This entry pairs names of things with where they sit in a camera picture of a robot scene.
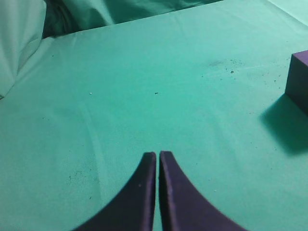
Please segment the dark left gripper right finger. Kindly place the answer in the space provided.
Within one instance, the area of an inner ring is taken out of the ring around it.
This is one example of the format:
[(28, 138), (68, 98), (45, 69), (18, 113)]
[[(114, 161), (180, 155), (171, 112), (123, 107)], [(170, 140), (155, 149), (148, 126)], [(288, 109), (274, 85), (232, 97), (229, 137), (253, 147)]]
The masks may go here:
[(244, 231), (204, 198), (170, 151), (159, 155), (159, 206), (164, 231)]

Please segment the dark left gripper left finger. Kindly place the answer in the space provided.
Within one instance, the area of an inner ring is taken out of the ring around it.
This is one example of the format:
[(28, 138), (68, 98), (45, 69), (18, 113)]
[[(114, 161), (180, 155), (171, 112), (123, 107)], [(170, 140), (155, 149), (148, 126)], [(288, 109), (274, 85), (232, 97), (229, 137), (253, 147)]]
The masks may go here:
[(120, 192), (77, 231), (151, 231), (154, 222), (156, 154), (144, 153)]

